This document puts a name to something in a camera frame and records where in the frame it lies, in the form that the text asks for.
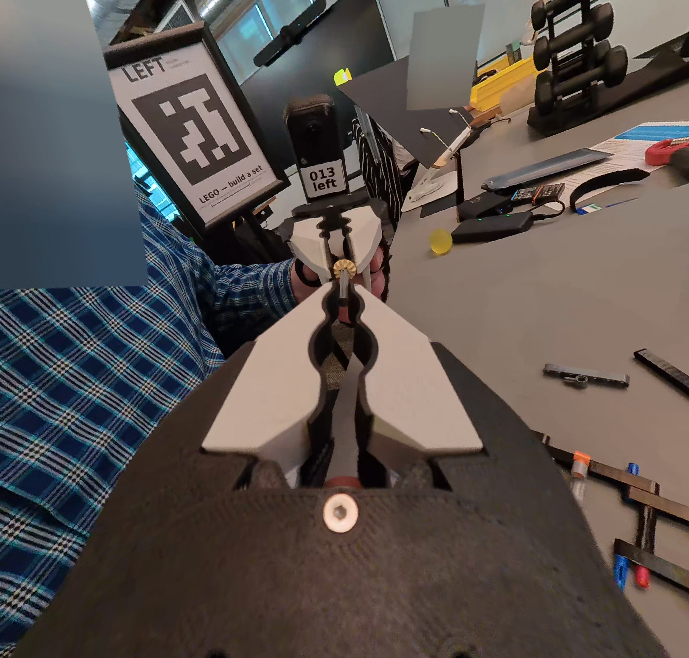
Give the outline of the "black power bank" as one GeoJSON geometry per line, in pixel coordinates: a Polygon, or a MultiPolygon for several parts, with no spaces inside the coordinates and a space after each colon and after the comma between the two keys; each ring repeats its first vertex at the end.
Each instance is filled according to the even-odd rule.
{"type": "Polygon", "coordinates": [[[451,237],[454,244],[491,242],[527,232],[534,221],[529,211],[473,218],[461,221],[451,237]]]}

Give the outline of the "framed marker sign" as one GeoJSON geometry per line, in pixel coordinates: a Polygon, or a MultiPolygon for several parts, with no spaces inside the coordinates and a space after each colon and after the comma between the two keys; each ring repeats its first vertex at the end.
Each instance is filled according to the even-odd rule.
{"type": "Polygon", "coordinates": [[[125,140],[204,235],[289,186],[203,21],[103,50],[125,140]]]}

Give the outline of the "black long lego beam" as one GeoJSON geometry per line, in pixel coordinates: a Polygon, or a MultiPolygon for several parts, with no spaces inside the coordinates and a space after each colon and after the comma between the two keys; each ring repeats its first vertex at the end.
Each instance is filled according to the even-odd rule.
{"type": "Polygon", "coordinates": [[[688,374],[648,349],[633,352],[634,359],[651,370],[659,378],[688,396],[688,374]]]}

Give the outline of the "printed paper sheet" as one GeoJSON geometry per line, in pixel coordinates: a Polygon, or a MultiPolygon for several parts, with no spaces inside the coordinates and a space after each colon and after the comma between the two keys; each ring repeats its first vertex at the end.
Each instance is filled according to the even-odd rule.
{"type": "Polygon", "coordinates": [[[645,163],[647,148],[666,139],[688,137],[688,122],[647,122],[609,138],[597,145],[589,145],[594,151],[609,154],[606,160],[582,167],[566,176],[562,198],[569,198],[572,191],[584,182],[607,173],[642,169],[655,171],[645,163]]]}

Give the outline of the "grey lego actuator orange ends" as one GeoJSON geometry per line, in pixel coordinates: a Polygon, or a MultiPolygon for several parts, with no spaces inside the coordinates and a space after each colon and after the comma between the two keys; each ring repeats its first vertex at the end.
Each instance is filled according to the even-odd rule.
{"type": "Polygon", "coordinates": [[[586,490],[586,479],[589,473],[590,455],[575,451],[571,467],[571,491],[575,501],[583,505],[586,490]]]}

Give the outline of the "yellow plastic bin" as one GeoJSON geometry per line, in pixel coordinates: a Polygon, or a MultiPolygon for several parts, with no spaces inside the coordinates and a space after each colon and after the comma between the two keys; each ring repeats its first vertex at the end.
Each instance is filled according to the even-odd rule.
{"type": "Polygon", "coordinates": [[[535,78],[538,70],[533,58],[521,59],[512,65],[507,55],[487,64],[478,71],[479,82],[470,93],[470,108],[478,111],[490,110],[500,103],[502,95],[525,78],[535,78]]]}

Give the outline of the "book stand with black board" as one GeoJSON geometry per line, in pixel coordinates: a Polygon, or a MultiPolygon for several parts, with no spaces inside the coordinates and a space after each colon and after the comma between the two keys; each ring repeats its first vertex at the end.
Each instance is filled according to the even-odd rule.
{"type": "Polygon", "coordinates": [[[440,188],[443,169],[455,169],[455,201],[464,203],[461,148],[472,133],[473,117],[463,107],[407,109],[409,59],[401,59],[354,78],[340,87],[351,101],[398,141],[426,172],[407,194],[414,209],[440,188]]]}

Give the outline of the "person's left hand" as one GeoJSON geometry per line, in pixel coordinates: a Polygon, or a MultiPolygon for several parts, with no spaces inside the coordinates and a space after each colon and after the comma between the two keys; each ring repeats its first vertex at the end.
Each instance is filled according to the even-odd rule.
{"type": "MultiPolygon", "coordinates": [[[[386,275],[383,273],[383,266],[384,250],[382,247],[378,247],[370,262],[370,291],[379,299],[383,298],[386,285],[386,275]]],[[[319,276],[298,258],[294,259],[290,266],[289,283],[297,304],[304,302],[322,284],[319,276]]]]}

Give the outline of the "dark grey lego beam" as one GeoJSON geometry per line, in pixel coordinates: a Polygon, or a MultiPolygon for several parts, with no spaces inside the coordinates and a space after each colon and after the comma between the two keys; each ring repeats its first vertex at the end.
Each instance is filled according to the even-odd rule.
{"type": "Polygon", "coordinates": [[[590,385],[627,389],[630,384],[629,375],[624,373],[577,369],[549,363],[544,365],[542,372],[545,376],[558,378],[565,385],[578,389],[585,389],[590,385]]]}

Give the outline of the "person's left forearm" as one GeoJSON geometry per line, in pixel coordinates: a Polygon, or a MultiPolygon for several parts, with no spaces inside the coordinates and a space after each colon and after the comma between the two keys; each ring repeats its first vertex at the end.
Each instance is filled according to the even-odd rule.
{"type": "Polygon", "coordinates": [[[209,266],[198,292],[204,324],[228,358],[296,308],[296,259],[271,265],[209,266]]]}

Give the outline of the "person's torso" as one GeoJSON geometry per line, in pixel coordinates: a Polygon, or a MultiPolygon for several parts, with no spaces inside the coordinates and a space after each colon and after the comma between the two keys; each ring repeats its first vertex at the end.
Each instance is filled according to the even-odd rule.
{"type": "Polygon", "coordinates": [[[47,609],[118,476],[225,358],[217,271],[137,191],[147,286],[1,294],[1,655],[47,609]]]}

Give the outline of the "red plastic tool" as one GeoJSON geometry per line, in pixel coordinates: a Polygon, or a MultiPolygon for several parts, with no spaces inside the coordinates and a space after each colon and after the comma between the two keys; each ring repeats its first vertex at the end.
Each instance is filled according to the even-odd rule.
{"type": "Polygon", "coordinates": [[[645,151],[644,160],[650,166],[670,165],[677,171],[688,174],[688,137],[655,143],[645,151]]]}

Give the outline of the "black lego frame assembly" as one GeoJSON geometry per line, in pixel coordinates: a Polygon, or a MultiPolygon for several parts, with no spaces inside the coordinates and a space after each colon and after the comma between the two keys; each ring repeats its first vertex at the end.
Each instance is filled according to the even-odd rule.
{"type": "MultiPolygon", "coordinates": [[[[550,444],[547,434],[534,431],[536,438],[547,448],[559,465],[573,464],[573,453],[550,444]]],[[[638,468],[623,471],[619,468],[597,462],[590,458],[588,477],[607,481],[619,491],[623,501],[637,509],[638,522],[634,543],[615,539],[613,544],[613,575],[621,591],[625,590],[628,572],[634,567],[634,578],[638,587],[647,589],[652,575],[688,591],[688,570],[655,553],[655,535],[658,517],[669,519],[688,527],[688,506],[664,498],[656,481],[648,480],[638,473],[638,468]]]]}

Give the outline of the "black battery pack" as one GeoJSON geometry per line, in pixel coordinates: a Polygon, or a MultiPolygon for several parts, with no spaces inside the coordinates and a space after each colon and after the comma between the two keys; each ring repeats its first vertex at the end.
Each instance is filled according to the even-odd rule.
{"type": "Polygon", "coordinates": [[[512,206],[540,206],[560,200],[565,183],[552,183],[518,189],[511,197],[512,206]]]}

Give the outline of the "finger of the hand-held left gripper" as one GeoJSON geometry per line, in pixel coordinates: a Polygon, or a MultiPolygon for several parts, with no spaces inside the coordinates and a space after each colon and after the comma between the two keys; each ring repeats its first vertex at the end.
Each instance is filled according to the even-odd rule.
{"type": "Polygon", "coordinates": [[[370,263],[383,237],[382,223],[373,209],[349,209],[342,213],[343,257],[355,263],[357,275],[370,272],[370,263]]]}
{"type": "Polygon", "coordinates": [[[296,220],[289,240],[295,257],[308,266],[321,283],[330,281],[330,256],[327,241],[318,225],[322,220],[296,220]]]}

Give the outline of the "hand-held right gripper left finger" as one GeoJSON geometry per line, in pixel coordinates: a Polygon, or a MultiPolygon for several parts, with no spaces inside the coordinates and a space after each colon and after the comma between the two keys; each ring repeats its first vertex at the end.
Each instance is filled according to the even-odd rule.
{"type": "Polygon", "coordinates": [[[309,343],[329,315],[333,285],[322,285],[255,341],[202,441],[211,454],[276,462],[295,486],[311,453],[306,422],[320,401],[322,377],[309,343]]]}

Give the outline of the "grey foil pouch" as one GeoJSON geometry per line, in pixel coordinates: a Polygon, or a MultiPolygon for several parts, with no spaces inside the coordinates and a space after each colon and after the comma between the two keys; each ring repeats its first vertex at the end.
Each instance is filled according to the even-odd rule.
{"type": "Polygon", "coordinates": [[[502,191],[512,187],[522,187],[536,180],[563,174],[613,156],[614,153],[582,148],[488,178],[481,188],[485,191],[502,191]]]}

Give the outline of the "small blue label strip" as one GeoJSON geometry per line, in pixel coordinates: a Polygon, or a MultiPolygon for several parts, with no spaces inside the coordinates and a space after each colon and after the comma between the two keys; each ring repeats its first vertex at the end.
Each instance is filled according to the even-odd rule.
{"type": "Polygon", "coordinates": [[[581,207],[576,208],[575,213],[578,215],[593,214],[595,212],[601,211],[602,209],[612,208],[612,207],[618,206],[618,205],[624,205],[626,203],[637,200],[637,198],[638,197],[632,197],[632,198],[629,198],[626,200],[616,201],[614,203],[607,204],[607,205],[597,205],[597,204],[591,203],[589,205],[585,205],[585,206],[581,206],[581,207]]]}

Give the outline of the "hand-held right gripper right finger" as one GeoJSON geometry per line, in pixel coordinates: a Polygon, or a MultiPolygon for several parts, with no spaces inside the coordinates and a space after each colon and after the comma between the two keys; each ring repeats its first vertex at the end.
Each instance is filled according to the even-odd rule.
{"type": "Polygon", "coordinates": [[[431,341],[361,285],[350,289],[357,380],[356,435],[364,453],[400,475],[411,464],[483,451],[431,341]]]}

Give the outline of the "small black charger box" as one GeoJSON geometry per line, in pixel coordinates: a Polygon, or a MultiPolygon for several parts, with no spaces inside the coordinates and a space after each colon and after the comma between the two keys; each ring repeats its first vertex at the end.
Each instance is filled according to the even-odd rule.
{"type": "Polygon", "coordinates": [[[458,222],[508,214],[512,210],[512,198],[485,191],[458,205],[458,222]]]}

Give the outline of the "black dumbbell rack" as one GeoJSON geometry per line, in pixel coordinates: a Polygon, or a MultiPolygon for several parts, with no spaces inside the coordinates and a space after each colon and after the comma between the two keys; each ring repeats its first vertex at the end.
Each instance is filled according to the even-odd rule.
{"type": "Polygon", "coordinates": [[[528,124],[542,136],[572,129],[606,113],[624,82],[628,55],[612,47],[614,11],[593,0],[536,0],[530,13],[538,70],[528,124]]]}

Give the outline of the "large black monitor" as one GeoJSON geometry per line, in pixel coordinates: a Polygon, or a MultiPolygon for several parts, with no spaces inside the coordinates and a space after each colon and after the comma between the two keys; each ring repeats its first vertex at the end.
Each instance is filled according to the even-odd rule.
{"type": "Polygon", "coordinates": [[[300,40],[248,78],[241,89],[268,137],[287,131],[283,113],[292,98],[327,94],[335,104],[340,131],[351,131],[354,103],[335,84],[349,69],[353,77],[393,61],[376,0],[337,0],[305,30],[300,40]]]}

